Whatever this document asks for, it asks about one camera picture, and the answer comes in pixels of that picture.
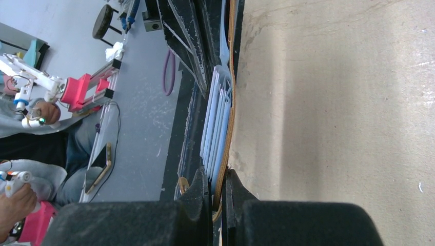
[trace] stack of paper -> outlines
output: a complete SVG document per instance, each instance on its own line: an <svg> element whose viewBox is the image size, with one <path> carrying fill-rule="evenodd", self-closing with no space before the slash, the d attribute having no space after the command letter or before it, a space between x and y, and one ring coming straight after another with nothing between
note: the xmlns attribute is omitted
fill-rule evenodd
<svg viewBox="0 0 435 246"><path fill-rule="evenodd" d="M211 191L216 188L216 179L224 153L229 113L232 103L231 75L227 68L214 67L210 96L201 141L200 156L209 181Z"/></svg>

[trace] black cable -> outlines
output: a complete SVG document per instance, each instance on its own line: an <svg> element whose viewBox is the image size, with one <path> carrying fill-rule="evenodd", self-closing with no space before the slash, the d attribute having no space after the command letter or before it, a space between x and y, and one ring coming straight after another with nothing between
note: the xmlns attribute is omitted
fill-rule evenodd
<svg viewBox="0 0 435 246"><path fill-rule="evenodd" d="M171 77L171 84L169 86L169 90L166 90L166 71L168 69L169 60L172 59L171 65L172 65L172 77ZM166 61L165 61L165 67L163 68L163 77L162 77L162 87L163 92L166 96L170 96L172 94L172 91L174 90L175 85L175 55L172 53L172 51L168 51L168 54L166 55Z"/></svg>
<svg viewBox="0 0 435 246"><path fill-rule="evenodd" d="M100 187L98 187L94 196L89 200L89 202L92 202L94 200L94 198L97 196L98 192L100 191L101 187L103 187L106 181L110 178L110 175L112 175L113 169L115 168L115 164L116 164L116 150L118 148L118 142L120 139L120 131L121 131L121 110L120 110L120 106L115 101L111 101L106 105L115 105L116 108L118 109L118 133L116 134L115 151L113 153L113 163L112 163L112 167L110 168L109 174L107 175L107 178L101 183Z"/></svg>

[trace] hand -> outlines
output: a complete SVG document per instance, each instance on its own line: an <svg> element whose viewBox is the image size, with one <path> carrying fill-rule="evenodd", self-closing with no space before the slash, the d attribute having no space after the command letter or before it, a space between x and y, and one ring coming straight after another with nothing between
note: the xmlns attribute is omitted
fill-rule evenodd
<svg viewBox="0 0 435 246"><path fill-rule="evenodd" d="M11 197L0 195L0 242L7 239L9 231L14 225L29 215L35 209L36 193L25 183Z"/></svg>
<svg viewBox="0 0 435 246"><path fill-rule="evenodd" d="M46 125L56 123L61 117L61 111L59 108L50 102L40 101L35 105L34 109L40 110L40 117L45 119Z"/></svg>

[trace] white plastic piece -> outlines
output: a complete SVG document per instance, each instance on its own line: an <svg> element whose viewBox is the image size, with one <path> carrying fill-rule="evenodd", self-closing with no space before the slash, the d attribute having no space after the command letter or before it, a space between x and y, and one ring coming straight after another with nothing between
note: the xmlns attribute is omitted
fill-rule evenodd
<svg viewBox="0 0 435 246"><path fill-rule="evenodd" d="M49 76L29 65L16 55L3 54L0 56L0 71L9 76L22 76L29 79L27 88L33 86L33 82L47 89L44 97L46 101L52 101L52 98L61 98L62 93L59 93L59 88L66 84L66 79Z"/></svg>
<svg viewBox="0 0 435 246"><path fill-rule="evenodd" d="M16 109L17 110L24 110L26 108L26 105L24 104L24 102L20 101L16 104Z"/></svg>
<svg viewBox="0 0 435 246"><path fill-rule="evenodd" d="M21 125L27 129L27 128L40 127L43 126L44 124L41 124L41 122L37 119L29 120L28 118L24 117L24 119L21 120Z"/></svg>
<svg viewBox="0 0 435 246"><path fill-rule="evenodd" d="M11 180L6 181L5 186L5 194L6 197L11 197L13 194L15 194L18 190L23 187L25 183L29 183L32 180L32 174L30 172L12 172L9 173L9 175L12 175ZM35 208L33 209L32 213L37 212L41 208L41 204L39 202L36 203Z"/></svg>

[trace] stool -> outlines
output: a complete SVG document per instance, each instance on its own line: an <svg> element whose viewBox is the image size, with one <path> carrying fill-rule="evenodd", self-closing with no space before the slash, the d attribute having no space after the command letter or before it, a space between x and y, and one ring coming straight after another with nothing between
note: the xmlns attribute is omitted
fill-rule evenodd
<svg viewBox="0 0 435 246"><path fill-rule="evenodd" d="M103 39L104 35L106 35L107 30L112 29L113 31L122 34L122 32L113 26L110 25L112 22L113 13L119 13L117 10L113 9L110 5L106 4L98 14L96 18L94 29L92 30L92 37L95 39L99 39L106 44L113 46L113 44L107 42Z"/></svg>

